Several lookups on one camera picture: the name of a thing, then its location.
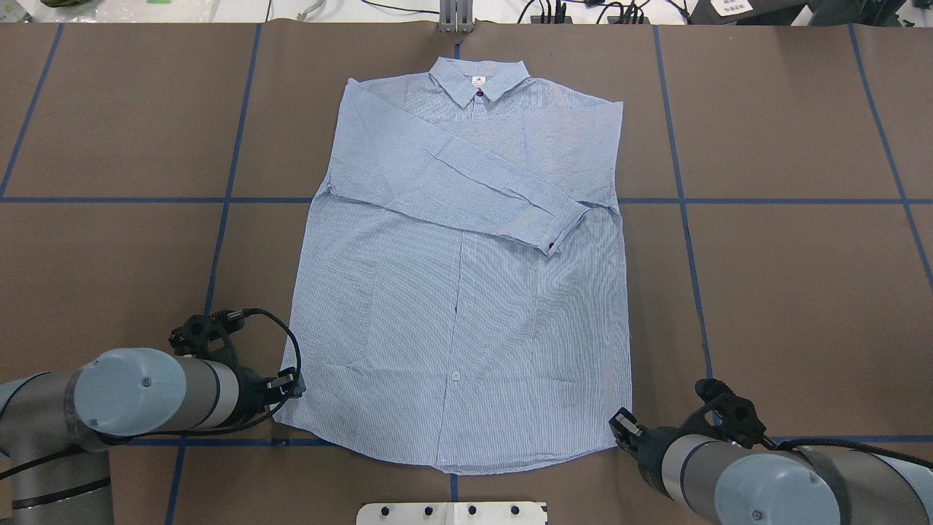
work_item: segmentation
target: shirt sleeve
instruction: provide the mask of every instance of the shirt sleeve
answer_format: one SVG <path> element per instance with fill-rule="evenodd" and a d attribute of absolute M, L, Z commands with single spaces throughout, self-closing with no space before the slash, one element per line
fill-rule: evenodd
<path fill-rule="evenodd" d="M 401 110 L 350 80 L 321 189 L 546 255 L 588 208 L 534 173 Z"/>

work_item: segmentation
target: black band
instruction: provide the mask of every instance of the black band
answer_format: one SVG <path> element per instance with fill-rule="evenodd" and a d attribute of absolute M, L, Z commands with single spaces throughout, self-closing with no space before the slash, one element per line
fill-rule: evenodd
<path fill-rule="evenodd" d="M 22 510 L 24 508 L 33 506 L 53 504 L 65 498 L 74 498 L 75 496 L 86 494 L 92 490 L 102 489 L 109 486 L 110 476 L 107 476 L 103 479 L 98 479 L 97 481 L 91 481 L 90 483 L 85 483 L 84 485 L 74 487 L 73 489 L 59 490 L 58 492 L 52 492 L 51 494 L 46 494 L 45 496 L 36 496 L 34 498 L 26 498 L 25 500 L 15 500 L 13 502 L 13 510 Z"/>
<path fill-rule="evenodd" d="M 201 425 L 203 425 L 204 422 L 214 414 L 214 411 L 217 409 L 217 404 L 220 403 L 220 376 L 217 375 L 217 370 L 215 370 L 214 367 L 211 366 L 211 364 L 208 363 L 207 361 L 202 361 L 202 360 L 198 360 L 198 361 L 203 362 L 204 366 L 210 369 L 211 374 L 214 374 L 214 382 L 217 385 L 217 392 L 214 394 L 214 404 L 211 405 L 211 409 L 207 411 L 207 414 L 205 414 L 204 417 L 200 421 L 191 425 L 190 428 L 192 429 L 196 429 L 200 427 Z"/>

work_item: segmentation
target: metal bracket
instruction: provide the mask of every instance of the metal bracket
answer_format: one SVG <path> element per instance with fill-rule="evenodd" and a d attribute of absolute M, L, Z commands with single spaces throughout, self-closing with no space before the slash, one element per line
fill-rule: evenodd
<path fill-rule="evenodd" d="M 547 525 L 542 502 L 365 504 L 356 525 Z"/>
<path fill-rule="evenodd" d="M 473 0 L 440 0 L 442 33 L 473 32 Z"/>

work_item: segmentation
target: shirt placket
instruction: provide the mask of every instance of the shirt placket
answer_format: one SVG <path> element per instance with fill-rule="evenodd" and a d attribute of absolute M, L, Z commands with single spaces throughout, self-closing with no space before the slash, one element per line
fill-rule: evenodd
<path fill-rule="evenodd" d="M 463 316 L 467 307 L 467 297 L 463 287 L 465 263 L 467 262 L 464 258 L 466 237 L 466 233 L 460 233 L 460 249 L 457 253 L 456 262 L 457 282 L 454 287 L 456 292 L 453 298 L 453 326 L 451 327 L 447 369 L 444 371 L 446 384 L 444 386 L 443 405 L 440 411 L 440 433 L 436 457 L 437 465 L 441 468 L 455 464 L 458 460 L 453 454 L 459 449 L 457 446 L 457 429 L 462 424 L 460 420 L 461 392 L 467 381 L 463 361 L 466 356 L 465 349 L 469 343 L 465 341 L 467 335 L 463 333 Z"/>

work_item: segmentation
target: shirt collar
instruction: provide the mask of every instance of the shirt collar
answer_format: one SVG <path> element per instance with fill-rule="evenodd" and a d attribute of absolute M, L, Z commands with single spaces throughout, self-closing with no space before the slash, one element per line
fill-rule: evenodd
<path fill-rule="evenodd" d="M 529 78 L 524 62 L 470 62 L 444 57 L 438 58 L 429 75 L 460 107 L 466 107 L 478 90 L 465 75 L 486 77 L 479 89 L 493 102 Z"/>

